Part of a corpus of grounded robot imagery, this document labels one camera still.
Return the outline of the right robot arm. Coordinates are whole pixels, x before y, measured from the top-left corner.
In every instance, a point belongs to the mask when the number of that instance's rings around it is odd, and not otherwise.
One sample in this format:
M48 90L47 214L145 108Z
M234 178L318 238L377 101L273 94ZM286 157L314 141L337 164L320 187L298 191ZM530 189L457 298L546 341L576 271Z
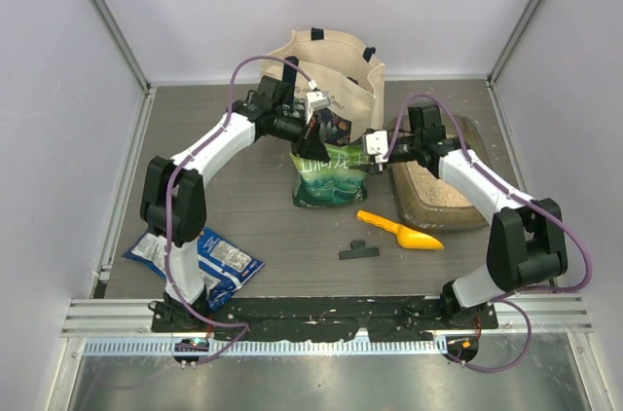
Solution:
M373 168L416 162L456 188L490 226L485 264L442 288L443 322L463 327L488 302L565 274L568 254L560 207L551 199L534 199L493 173L460 133L449 137L438 105L411 106L407 113L408 131L367 131L363 136L363 151Z

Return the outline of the black bag clip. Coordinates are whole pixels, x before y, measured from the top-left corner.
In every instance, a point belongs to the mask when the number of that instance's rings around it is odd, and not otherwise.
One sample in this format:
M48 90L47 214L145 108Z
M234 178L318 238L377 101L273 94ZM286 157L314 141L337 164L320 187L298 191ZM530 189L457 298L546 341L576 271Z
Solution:
M379 257L380 250L377 247L368 246L364 240L350 242L350 249L339 252L340 260L356 260L364 258Z

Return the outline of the yellow plastic scoop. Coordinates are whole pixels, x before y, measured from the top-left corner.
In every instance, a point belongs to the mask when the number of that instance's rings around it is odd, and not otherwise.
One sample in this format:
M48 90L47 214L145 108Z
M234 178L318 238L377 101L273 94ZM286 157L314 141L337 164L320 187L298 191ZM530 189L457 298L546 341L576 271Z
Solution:
M396 238L397 243L405 249L443 250L444 245L436 238L411 229L401 223L389 220L375 213L359 210L356 218L373 226L379 227Z

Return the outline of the green cat litter bag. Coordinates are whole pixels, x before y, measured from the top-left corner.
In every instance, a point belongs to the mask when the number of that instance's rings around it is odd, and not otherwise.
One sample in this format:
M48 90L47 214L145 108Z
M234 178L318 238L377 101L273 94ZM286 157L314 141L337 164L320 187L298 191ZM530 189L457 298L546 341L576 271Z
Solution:
M364 202L368 196L367 173L360 167L368 164L358 144L326 146L327 163L290 155L297 171L292 186L294 206L324 208L350 206Z

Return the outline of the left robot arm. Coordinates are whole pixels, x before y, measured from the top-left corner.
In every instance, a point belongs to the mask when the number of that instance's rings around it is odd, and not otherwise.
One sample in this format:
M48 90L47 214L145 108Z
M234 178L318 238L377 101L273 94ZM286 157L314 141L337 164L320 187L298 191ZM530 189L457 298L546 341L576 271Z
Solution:
M207 219L205 188L225 164L263 136L289 142L305 159L329 162L317 121L329 97L315 82L309 85L302 113L292 117L285 111L292 85L265 76L198 142L172 158L155 157L148 164L140 217L165 250L165 293L150 307L155 331L195 332L207 323L208 289L201 275L198 239Z

